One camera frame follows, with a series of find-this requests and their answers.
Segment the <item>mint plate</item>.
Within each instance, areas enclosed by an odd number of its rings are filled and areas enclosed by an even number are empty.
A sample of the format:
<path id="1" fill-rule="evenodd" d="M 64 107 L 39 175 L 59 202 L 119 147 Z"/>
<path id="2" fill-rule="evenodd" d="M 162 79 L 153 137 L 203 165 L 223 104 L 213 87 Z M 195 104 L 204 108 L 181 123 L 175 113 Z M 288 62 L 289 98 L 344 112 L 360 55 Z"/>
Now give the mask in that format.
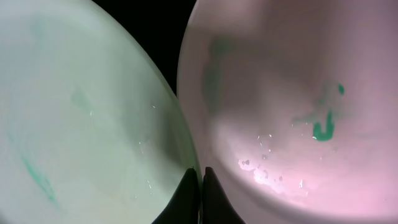
<path id="1" fill-rule="evenodd" d="M 176 96 L 106 11 L 1 2 L 2 223 L 151 223 L 197 165 Z"/>

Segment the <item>white plate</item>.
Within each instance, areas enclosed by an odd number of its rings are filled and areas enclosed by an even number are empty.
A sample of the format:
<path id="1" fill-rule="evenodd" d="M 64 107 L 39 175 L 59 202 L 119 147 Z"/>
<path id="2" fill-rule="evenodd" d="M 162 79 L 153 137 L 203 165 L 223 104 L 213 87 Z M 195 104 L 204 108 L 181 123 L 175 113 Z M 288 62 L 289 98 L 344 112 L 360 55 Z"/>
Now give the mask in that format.
<path id="1" fill-rule="evenodd" d="M 197 1 L 178 98 L 246 223 L 397 222 L 396 1 Z"/>

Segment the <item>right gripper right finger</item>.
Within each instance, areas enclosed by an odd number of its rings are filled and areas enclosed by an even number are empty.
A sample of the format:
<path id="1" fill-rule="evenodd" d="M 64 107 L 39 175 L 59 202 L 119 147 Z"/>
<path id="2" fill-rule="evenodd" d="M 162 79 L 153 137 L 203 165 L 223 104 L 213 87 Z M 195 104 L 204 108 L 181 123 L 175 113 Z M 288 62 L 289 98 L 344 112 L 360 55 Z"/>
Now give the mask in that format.
<path id="1" fill-rule="evenodd" d="M 211 167 L 205 168 L 202 200 L 203 224 L 245 224 L 229 202 Z"/>

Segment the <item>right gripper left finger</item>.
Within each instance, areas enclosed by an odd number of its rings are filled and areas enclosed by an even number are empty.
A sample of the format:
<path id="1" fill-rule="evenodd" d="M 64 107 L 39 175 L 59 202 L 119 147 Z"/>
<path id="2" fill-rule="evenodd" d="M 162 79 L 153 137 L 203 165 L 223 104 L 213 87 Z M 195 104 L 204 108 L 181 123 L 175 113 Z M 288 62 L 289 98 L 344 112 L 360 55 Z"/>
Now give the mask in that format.
<path id="1" fill-rule="evenodd" d="M 194 168 L 185 171 L 167 206 L 152 224 L 197 224 L 200 190 Z"/>

